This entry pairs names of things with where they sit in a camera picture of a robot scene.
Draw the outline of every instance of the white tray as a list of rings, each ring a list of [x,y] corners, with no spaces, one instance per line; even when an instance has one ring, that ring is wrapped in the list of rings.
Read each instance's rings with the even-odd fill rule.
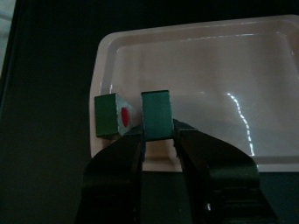
[[[239,147],[262,172],[299,172],[299,17],[279,16],[124,31],[99,44],[94,97],[168,89],[172,117]],[[147,144],[144,170],[179,171],[172,141]]]

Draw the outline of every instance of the red dot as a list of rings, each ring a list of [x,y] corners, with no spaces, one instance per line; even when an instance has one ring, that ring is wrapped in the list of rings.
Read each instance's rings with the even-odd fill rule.
[[[128,122],[130,122],[130,114],[128,114],[127,108],[122,108],[122,121],[123,121],[124,126],[127,127]]]

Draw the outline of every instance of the red circle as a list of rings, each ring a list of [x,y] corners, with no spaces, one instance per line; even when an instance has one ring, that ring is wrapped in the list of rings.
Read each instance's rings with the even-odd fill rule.
[[[127,108],[122,108],[122,121],[123,121],[124,126],[127,127],[128,122],[130,122],[130,114],[128,114]]]

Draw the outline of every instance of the dark background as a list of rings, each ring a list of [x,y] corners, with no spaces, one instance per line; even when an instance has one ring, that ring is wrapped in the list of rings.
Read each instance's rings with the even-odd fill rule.
[[[17,0],[0,82],[0,223],[74,223],[90,161],[90,84],[111,33],[299,14],[292,0]],[[262,173],[282,223],[299,223],[299,173]],[[143,223],[191,223],[180,173],[144,174]]]

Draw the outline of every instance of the green block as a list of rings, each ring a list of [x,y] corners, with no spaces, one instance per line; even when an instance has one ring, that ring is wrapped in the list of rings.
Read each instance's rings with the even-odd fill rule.
[[[96,136],[118,139],[132,128],[132,106],[118,94],[95,97]]]
[[[174,138],[170,91],[143,92],[144,140]]]

